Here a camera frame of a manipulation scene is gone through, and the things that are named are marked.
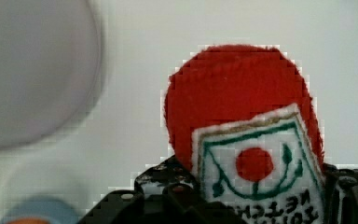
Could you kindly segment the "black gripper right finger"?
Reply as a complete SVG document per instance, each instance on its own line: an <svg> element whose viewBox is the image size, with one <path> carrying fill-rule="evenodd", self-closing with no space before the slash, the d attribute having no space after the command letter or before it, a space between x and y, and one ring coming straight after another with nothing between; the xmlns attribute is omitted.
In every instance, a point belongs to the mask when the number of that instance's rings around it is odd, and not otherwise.
<svg viewBox="0 0 358 224"><path fill-rule="evenodd" d="M324 224L358 224L358 169L324 164Z"/></svg>

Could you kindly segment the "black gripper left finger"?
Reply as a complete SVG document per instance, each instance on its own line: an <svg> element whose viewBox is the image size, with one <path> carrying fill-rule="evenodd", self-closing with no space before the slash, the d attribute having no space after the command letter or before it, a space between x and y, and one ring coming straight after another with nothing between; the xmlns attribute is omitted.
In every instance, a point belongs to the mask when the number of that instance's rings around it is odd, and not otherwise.
<svg viewBox="0 0 358 224"><path fill-rule="evenodd" d="M133 189L107 194L77 224L246 224L234 210L200 196L195 177L170 157L138 175Z"/></svg>

